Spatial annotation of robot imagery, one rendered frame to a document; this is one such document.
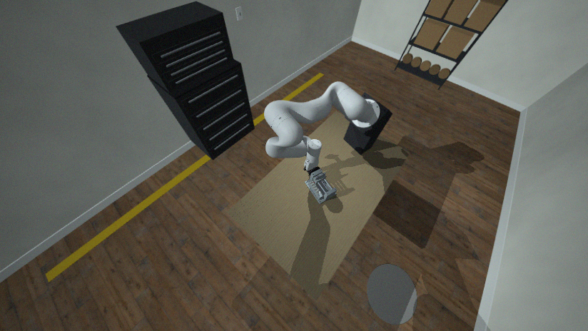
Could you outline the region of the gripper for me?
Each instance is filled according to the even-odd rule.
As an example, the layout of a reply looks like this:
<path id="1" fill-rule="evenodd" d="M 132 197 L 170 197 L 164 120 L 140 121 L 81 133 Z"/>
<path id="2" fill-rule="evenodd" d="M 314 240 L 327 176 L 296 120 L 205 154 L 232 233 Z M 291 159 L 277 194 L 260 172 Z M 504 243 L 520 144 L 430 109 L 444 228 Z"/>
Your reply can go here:
<path id="1" fill-rule="evenodd" d="M 307 161 L 307 159 L 306 159 L 306 160 L 305 160 L 305 164 L 304 164 L 304 169 L 303 169 L 303 170 L 306 170 L 307 172 L 310 172 L 310 170 L 312 170 L 313 168 L 315 168 L 315 167 L 317 167 L 317 166 L 318 166 L 318 163 L 319 163 L 319 159 L 318 159 L 318 161 L 317 161 L 317 162 L 315 162 L 315 163 L 310 163 L 310 162 L 309 162 L 309 161 Z"/>

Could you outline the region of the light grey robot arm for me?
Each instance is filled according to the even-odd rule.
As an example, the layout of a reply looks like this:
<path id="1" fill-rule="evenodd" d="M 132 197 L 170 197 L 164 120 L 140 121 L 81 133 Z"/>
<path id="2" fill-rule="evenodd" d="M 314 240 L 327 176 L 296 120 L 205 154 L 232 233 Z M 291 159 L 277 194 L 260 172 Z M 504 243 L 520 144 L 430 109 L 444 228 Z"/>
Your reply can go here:
<path id="1" fill-rule="evenodd" d="M 332 106 L 361 128 L 372 126 L 380 116 L 380 107 L 374 100 L 364 99 L 340 81 L 332 83 L 320 98 L 312 101 L 273 101 L 266 106 L 264 117 L 278 136 L 268 139 L 266 153 L 272 158 L 306 156 L 310 163 L 317 162 L 322 143 L 304 136 L 298 122 L 311 124 L 320 121 L 329 115 Z"/>

